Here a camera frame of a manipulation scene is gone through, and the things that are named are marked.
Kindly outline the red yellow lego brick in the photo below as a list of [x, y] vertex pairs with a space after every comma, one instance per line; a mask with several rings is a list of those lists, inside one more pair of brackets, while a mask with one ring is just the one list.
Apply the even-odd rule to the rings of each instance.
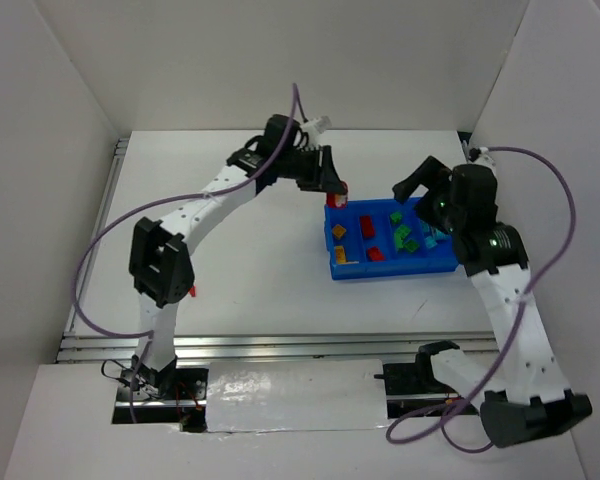
[[359, 217], [359, 224], [361, 235], [364, 240], [371, 240], [376, 236], [376, 230], [372, 217], [370, 215], [363, 215]]

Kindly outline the small teal square lego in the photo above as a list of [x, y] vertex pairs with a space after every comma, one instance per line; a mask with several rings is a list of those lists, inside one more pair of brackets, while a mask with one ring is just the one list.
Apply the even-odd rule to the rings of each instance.
[[437, 246], [437, 241], [431, 236], [426, 236], [424, 240], [427, 249], [433, 249]]

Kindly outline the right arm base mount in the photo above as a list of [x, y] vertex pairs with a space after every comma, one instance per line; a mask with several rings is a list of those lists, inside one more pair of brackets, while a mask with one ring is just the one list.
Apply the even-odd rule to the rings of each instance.
[[374, 379], [384, 385], [388, 418], [393, 420], [420, 408], [447, 405], [460, 396], [448, 386], [430, 386], [418, 376], [416, 364], [384, 363]]

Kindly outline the teal flower lego piece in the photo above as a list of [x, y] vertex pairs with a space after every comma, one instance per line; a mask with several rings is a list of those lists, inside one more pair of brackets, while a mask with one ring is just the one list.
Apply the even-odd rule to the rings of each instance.
[[432, 226], [429, 227], [429, 235], [438, 243], [451, 240], [451, 236], [449, 234]]

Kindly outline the red teal lego stack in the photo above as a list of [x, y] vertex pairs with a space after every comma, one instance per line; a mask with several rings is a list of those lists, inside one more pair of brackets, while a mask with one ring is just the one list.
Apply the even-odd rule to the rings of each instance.
[[372, 246], [366, 250], [366, 256], [370, 262], [382, 262], [386, 260], [385, 255], [377, 246]]

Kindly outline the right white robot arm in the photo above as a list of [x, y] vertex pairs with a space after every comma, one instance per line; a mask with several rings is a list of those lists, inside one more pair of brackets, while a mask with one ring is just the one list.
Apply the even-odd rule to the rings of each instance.
[[436, 431], [468, 407], [474, 407], [490, 447], [507, 448], [561, 435], [593, 412], [589, 397], [572, 390], [552, 350], [533, 289], [566, 253], [573, 239], [576, 213], [569, 213], [567, 236], [558, 252], [533, 271], [518, 230], [497, 218], [498, 182], [490, 149], [474, 149], [469, 160], [453, 168], [433, 156], [393, 187], [400, 203], [424, 187], [416, 216], [450, 236], [454, 254], [478, 291], [495, 336], [499, 354], [490, 367], [473, 361], [456, 343], [439, 341], [418, 350], [416, 367], [430, 387], [449, 387], [459, 395], [450, 404], [418, 409], [441, 414], [431, 427], [397, 438], [406, 445]]

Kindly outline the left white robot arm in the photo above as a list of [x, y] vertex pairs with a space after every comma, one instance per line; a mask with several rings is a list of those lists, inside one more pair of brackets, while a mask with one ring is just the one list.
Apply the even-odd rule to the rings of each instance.
[[330, 146], [319, 143], [330, 126], [326, 116], [302, 123], [271, 116], [262, 134], [227, 159], [201, 198], [158, 220], [143, 217], [135, 224], [129, 272], [139, 295], [140, 326], [153, 336], [139, 341], [132, 369], [159, 395], [170, 392], [175, 382], [177, 309], [194, 285], [191, 256], [202, 240], [280, 178], [295, 181], [302, 191], [346, 195]]

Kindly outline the green teal lego stack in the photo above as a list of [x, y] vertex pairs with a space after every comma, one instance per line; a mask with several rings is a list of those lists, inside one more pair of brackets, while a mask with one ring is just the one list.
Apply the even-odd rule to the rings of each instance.
[[414, 253], [420, 248], [420, 245], [418, 244], [418, 242], [416, 240], [409, 239], [403, 244], [403, 247], [409, 253]]

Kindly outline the small green lego brick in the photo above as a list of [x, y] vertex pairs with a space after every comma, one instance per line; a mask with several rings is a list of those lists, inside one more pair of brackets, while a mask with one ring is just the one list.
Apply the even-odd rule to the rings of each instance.
[[397, 225], [402, 221], [402, 214], [399, 211], [393, 212], [389, 215], [389, 220], [392, 225]]

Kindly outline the red yellow flower lego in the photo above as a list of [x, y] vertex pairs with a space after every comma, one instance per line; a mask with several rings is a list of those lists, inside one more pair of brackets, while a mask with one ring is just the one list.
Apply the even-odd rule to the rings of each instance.
[[327, 193], [326, 194], [326, 206], [332, 209], [342, 209], [347, 206], [348, 203], [348, 185], [342, 181], [341, 186], [343, 191], [340, 193]]

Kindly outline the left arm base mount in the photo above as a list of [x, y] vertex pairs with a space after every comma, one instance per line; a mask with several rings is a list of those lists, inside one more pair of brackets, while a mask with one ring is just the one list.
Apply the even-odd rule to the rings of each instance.
[[107, 373], [102, 364], [100, 374], [116, 383], [113, 424], [174, 424], [187, 433], [207, 430], [207, 368], [178, 369], [173, 385], [164, 393], [140, 380], [131, 391], [131, 370], [127, 368]]

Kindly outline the green square lego brick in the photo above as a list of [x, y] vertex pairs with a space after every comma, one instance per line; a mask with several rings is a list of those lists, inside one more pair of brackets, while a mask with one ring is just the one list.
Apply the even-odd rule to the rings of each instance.
[[397, 251], [405, 247], [408, 237], [411, 233], [411, 228], [407, 225], [399, 225], [393, 233], [394, 246]]

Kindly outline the yellow lego plate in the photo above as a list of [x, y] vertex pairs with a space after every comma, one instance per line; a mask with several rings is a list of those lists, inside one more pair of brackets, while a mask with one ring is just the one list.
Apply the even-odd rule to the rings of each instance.
[[337, 264], [346, 264], [347, 263], [346, 252], [342, 245], [336, 245], [334, 247], [334, 255], [335, 255], [335, 261]]

